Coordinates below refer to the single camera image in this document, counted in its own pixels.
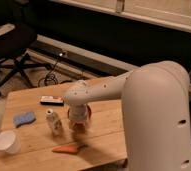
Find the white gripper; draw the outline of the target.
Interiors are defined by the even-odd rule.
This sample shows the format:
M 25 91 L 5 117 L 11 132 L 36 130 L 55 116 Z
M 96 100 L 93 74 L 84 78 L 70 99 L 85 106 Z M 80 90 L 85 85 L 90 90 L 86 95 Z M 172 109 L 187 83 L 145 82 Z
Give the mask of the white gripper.
M 82 129 L 88 129 L 87 116 L 88 108 L 86 105 L 71 106 L 69 108 L 69 119 L 71 120 L 69 121 L 69 128 L 76 130 L 76 122 L 80 122 Z

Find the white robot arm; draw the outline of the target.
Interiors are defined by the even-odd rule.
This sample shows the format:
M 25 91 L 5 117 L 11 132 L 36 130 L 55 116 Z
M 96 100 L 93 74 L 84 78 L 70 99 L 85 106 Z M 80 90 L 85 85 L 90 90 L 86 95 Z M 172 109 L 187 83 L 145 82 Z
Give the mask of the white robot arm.
M 89 102 L 121 101 L 129 171 L 191 171 L 189 86 L 182 65 L 162 61 L 92 86 L 78 81 L 63 99 L 73 121 Z

